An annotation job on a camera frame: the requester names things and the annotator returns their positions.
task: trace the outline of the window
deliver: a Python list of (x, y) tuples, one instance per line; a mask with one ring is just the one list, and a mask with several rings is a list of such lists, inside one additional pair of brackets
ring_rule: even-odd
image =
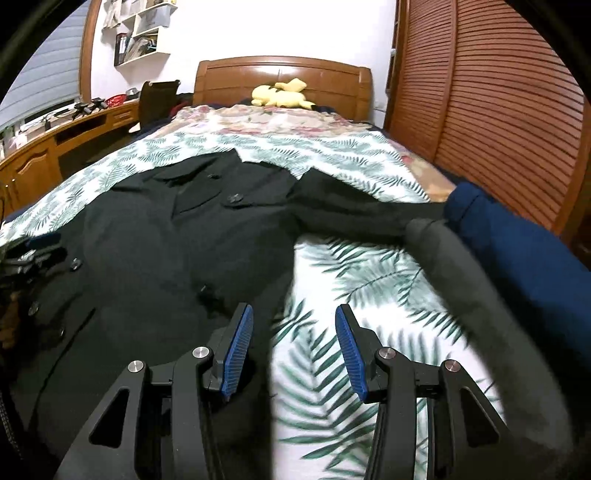
[(80, 46), (90, 0), (47, 37), (0, 103), (0, 131), (79, 97)]

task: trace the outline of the chair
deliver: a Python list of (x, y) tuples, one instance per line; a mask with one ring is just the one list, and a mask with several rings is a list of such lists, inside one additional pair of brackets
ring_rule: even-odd
[(145, 82), (139, 95), (139, 127), (168, 117), (177, 104), (180, 80), (173, 82)]

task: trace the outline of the red basket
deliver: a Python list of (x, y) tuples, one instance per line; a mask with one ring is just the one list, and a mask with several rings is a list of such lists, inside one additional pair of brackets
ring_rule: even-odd
[(127, 95), (124, 93), (121, 95), (115, 95), (107, 100), (107, 105), (109, 105), (109, 108), (113, 108), (114, 106), (123, 105), (123, 102), (125, 101), (126, 98), (127, 98)]

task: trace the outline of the stuffed animal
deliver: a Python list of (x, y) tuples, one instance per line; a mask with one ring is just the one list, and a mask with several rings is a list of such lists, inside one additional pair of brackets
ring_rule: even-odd
[(261, 85), (252, 91), (251, 103), (255, 106), (300, 106), (312, 110), (314, 104), (306, 101), (304, 94), (300, 93), (306, 86), (300, 79), (293, 79), (289, 83), (277, 82), (275, 87)]

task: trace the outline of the louvered wardrobe door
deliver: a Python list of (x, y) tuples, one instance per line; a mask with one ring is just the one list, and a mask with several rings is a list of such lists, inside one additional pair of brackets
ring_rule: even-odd
[(436, 164), (559, 231), (583, 104), (554, 50), (503, 0), (457, 0), (453, 81)]
[[(403, 2), (408, 2), (407, 11)], [(402, 66), (386, 127), (394, 140), (428, 160), (439, 142), (453, 71), (453, 7), (452, 0), (398, 3), (397, 55)]]
[(391, 135), (564, 233), (591, 145), (569, 70), (504, 0), (405, 1)]

